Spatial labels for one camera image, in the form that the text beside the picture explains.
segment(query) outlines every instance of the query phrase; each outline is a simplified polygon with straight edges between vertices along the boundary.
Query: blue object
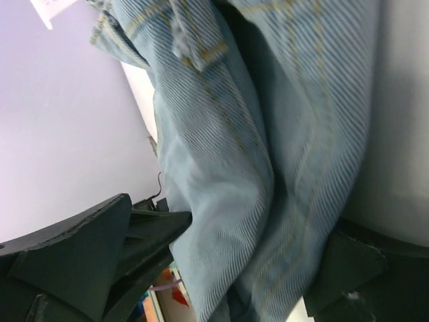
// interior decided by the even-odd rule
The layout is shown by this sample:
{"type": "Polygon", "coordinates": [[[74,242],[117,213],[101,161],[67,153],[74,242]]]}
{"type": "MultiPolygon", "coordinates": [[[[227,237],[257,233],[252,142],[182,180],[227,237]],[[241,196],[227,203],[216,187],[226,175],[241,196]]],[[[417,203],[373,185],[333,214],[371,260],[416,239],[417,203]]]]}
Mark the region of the blue object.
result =
{"type": "Polygon", "coordinates": [[[364,155],[378,1],[101,2],[92,43],[156,88],[168,204],[193,214],[171,250],[198,321],[284,322],[364,155]]]}

